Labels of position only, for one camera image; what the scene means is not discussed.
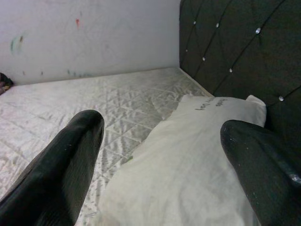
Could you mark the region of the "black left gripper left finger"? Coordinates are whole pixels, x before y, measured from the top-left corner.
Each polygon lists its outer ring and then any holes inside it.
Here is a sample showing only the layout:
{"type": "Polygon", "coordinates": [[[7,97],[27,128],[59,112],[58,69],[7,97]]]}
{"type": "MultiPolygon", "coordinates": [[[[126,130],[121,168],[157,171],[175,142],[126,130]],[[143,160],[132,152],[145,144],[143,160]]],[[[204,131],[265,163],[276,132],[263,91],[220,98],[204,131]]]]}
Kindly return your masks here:
{"type": "Polygon", "coordinates": [[[104,136],[95,110],[77,113],[29,163],[0,201],[3,226],[73,226],[104,136]]]}

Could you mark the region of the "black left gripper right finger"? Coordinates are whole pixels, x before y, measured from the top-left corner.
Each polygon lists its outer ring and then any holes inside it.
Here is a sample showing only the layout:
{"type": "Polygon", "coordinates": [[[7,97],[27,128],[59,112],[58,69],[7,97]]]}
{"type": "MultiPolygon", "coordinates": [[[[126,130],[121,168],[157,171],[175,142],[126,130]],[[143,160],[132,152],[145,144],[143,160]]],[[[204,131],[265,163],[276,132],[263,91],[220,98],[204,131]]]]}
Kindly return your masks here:
{"type": "Polygon", "coordinates": [[[262,226],[301,224],[301,158],[274,132],[229,120],[222,148],[262,226]]]}

